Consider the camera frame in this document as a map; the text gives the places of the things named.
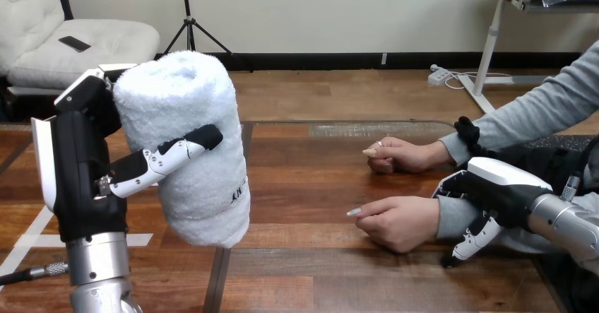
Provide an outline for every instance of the smartphone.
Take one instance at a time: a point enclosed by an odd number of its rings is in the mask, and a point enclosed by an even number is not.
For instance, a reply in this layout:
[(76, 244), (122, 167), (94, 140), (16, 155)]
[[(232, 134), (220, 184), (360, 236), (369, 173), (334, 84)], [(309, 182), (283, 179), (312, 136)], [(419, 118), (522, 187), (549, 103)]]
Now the smartphone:
[(58, 41), (64, 43), (65, 45), (69, 46), (70, 48), (73, 48), (74, 50), (76, 50), (77, 52), (80, 52), (80, 53), (82, 51), (86, 50), (87, 48), (92, 47), (92, 46), (88, 45), (87, 43), (77, 40), (76, 38), (74, 38), (72, 36), (63, 37), (61, 39), (58, 39)]

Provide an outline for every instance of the gray sweatshirt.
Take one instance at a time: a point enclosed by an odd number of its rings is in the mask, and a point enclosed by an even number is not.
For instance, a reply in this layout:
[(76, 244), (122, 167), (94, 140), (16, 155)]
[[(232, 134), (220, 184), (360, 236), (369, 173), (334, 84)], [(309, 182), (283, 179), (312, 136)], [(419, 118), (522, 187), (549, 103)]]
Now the gray sweatshirt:
[[(599, 42), (595, 42), (586, 53), (571, 66), (563, 68), (557, 76), (547, 78), (541, 86), (474, 121), (474, 125), (480, 128), (478, 143), (484, 148), (499, 150), (568, 129), (597, 110)], [(459, 165), (470, 159), (466, 145), (456, 133), (445, 136), (440, 141)], [(589, 177), (599, 179), (596, 174), (599, 174), (599, 168), (591, 168), (590, 172), (587, 169), (585, 182), (590, 181), (587, 180)], [(573, 202), (599, 213), (599, 196), (595, 193), (577, 196)], [(438, 238), (461, 237), (478, 214), (463, 199), (441, 197), (439, 204), (441, 213)], [(496, 242), (522, 252), (540, 253), (554, 249), (547, 240), (521, 229), (505, 230)]]

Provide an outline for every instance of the white cable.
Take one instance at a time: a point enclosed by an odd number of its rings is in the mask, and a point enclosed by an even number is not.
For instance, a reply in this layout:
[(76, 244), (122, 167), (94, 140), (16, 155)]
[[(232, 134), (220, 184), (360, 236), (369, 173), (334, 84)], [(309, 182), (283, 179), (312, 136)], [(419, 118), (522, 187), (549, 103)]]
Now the white cable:
[[(467, 76), (467, 77), (469, 77), (469, 78), (476, 78), (476, 76), (478, 75), (478, 72), (477, 72), (477, 71), (466, 71), (466, 72), (463, 72), (463, 73), (460, 73), (460, 72), (458, 72), (458, 71), (449, 71), (449, 73), (451, 74), (451, 77), (450, 77), (449, 79), (447, 79), (447, 81), (445, 81), (445, 85), (446, 85), (447, 87), (451, 88), (451, 89), (456, 89), (456, 90), (464, 89), (464, 87), (463, 87), (463, 86), (461, 86), (461, 87), (453, 87), (452, 85), (449, 85), (449, 81), (450, 81), (452, 78), (455, 78), (455, 79), (457, 80), (457, 79), (458, 79), (458, 76), (462, 76), (462, 75), (465, 75), (465, 76)], [(487, 75), (495, 75), (495, 76), (507, 76), (507, 77), (509, 77), (509, 78), (511, 78), (511, 77), (512, 77), (511, 75), (509, 75), (509, 74), (504, 74), (504, 73), (487, 73)]]

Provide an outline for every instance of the tripod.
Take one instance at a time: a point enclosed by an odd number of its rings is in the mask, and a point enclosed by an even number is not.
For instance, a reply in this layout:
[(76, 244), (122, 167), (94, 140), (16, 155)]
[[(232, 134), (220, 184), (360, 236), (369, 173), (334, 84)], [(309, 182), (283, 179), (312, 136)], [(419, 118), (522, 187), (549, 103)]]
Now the tripod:
[[(164, 54), (168, 54), (172, 45), (177, 41), (177, 39), (179, 38), (179, 36), (181, 35), (181, 33), (183, 32), (183, 30), (185, 28), (187, 28), (187, 50), (195, 51), (196, 50), (196, 42), (194, 41), (194, 26), (196, 26), (199, 30), (201, 30), (204, 34), (206, 34), (206, 36), (208, 36), (210, 38), (210, 40), (214, 41), (214, 43), (216, 43), (220, 48), (225, 50), (225, 52), (227, 52), (227, 54), (229, 54), (230, 57), (233, 57), (236, 60), (239, 60), (239, 58), (235, 54), (233, 54), (227, 47), (225, 47), (215, 37), (213, 37), (210, 33), (208, 33), (208, 31), (205, 30), (201, 25), (199, 25), (199, 23), (196, 21), (195, 18), (191, 17), (191, 10), (189, 8), (189, 0), (184, 0), (184, 2), (185, 2), (185, 14), (187, 15), (187, 17), (185, 18), (185, 20), (183, 20), (183, 25), (181, 26), (181, 28), (179, 29), (177, 34), (174, 36), (174, 38), (168, 45), (167, 50), (165, 50)], [(249, 68), (249, 71), (253, 73), (254, 69), (251, 67), (251, 64), (247, 60), (245, 60), (245, 61), (246, 61), (245, 64), (242, 64), (242, 66), (247, 66)]]

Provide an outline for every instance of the person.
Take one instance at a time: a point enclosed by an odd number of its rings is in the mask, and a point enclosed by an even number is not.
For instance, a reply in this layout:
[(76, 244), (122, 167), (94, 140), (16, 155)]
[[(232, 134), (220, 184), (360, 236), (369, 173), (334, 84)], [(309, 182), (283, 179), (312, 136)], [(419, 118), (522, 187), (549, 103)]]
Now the person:
[[(504, 160), (537, 174), (561, 193), (579, 155), (559, 149), (543, 150), (538, 154), (518, 145), (568, 129), (597, 110), (599, 42), (555, 77), (547, 78), (541, 86), (473, 124), (480, 128), (480, 146), (497, 150), (500, 155), (507, 152), (503, 155)], [(368, 166), (375, 172), (418, 173), (448, 163), (462, 165), (473, 156), (469, 148), (472, 148), (471, 143), (463, 142), (454, 133), (426, 146), (416, 146), (398, 138), (383, 138), (364, 152), (369, 156)], [(598, 184), (599, 153), (593, 150), (583, 176), (583, 188), (594, 189)], [(599, 213), (599, 196), (594, 191), (587, 191), (572, 202)], [(373, 241), (406, 253), (428, 240), (462, 237), (478, 211), (464, 199), (406, 196), (367, 203), (351, 211), (350, 215), (356, 217), (356, 226)], [(497, 240), (522, 252), (557, 250), (547, 240), (522, 229), (504, 230)]]

